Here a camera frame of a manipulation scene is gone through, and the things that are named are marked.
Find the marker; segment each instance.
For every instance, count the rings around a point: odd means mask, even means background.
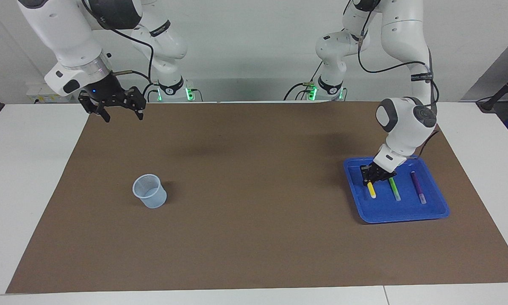
[[[397,185],[395,184],[395,180],[393,180],[393,178],[389,178],[389,185],[391,185],[395,199],[397,199],[397,201],[401,201],[401,195],[399,194],[399,190],[397,189]]]
[[[412,182],[414,182],[416,193],[418,193],[422,205],[426,205],[427,201],[425,200],[425,194],[423,193],[422,186],[420,185],[420,181],[418,180],[418,176],[416,176],[416,172],[411,172],[410,176],[412,176]]]
[[[370,197],[373,199],[376,199],[376,192],[374,191],[374,186],[372,186],[372,182],[369,181],[368,185],[366,187],[369,188]]]

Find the yellow marker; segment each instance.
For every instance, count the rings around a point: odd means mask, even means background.
[[[372,182],[369,181],[369,184],[366,185],[366,187],[369,188],[370,197],[372,197],[373,199],[376,199],[376,192],[374,191],[374,186],[372,186]]]

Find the green led light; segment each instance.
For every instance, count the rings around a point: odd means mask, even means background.
[[[192,91],[188,88],[186,88],[186,97],[188,98],[188,102],[195,99],[194,93],[192,93]]]
[[[312,90],[308,94],[308,99],[310,100],[316,100],[316,94],[318,93],[318,88],[312,87]]]

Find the white wall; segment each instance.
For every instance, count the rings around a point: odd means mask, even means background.
[[[184,75],[207,100],[282,99],[291,85],[310,79],[319,64],[316,39],[342,28],[346,4],[346,0],[323,0],[323,6],[310,0],[165,2],[173,27],[189,41],[189,53],[181,61]],[[508,46],[508,0],[426,0],[425,15],[441,99],[460,100]],[[0,21],[40,72],[52,68],[56,59],[29,28],[15,0],[0,0]],[[372,24],[374,43],[363,57],[371,68],[398,63],[381,48],[380,21],[377,17]],[[102,30],[96,36],[113,53],[116,70],[147,69],[147,60],[128,41]],[[406,68],[368,75],[356,58],[347,63],[345,86],[351,100],[410,94]],[[143,85],[142,80],[134,83]]]
[[[478,100],[495,94],[508,82],[508,48],[492,64],[477,83],[467,92],[463,100]],[[501,100],[508,100],[508,94]]]
[[[42,83],[43,75],[0,23],[0,100],[28,103],[26,82]]]

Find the purple marker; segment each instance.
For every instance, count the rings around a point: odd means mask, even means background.
[[[416,176],[416,172],[411,172],[410,176],[412,176],[412,182],[414,182],[416,193],[418,193],[422,205],[426,205],[427,201],[425,200],[425,194],[423,193],[422,186],[420,185],[420,181],[418,180],[418,176]]]

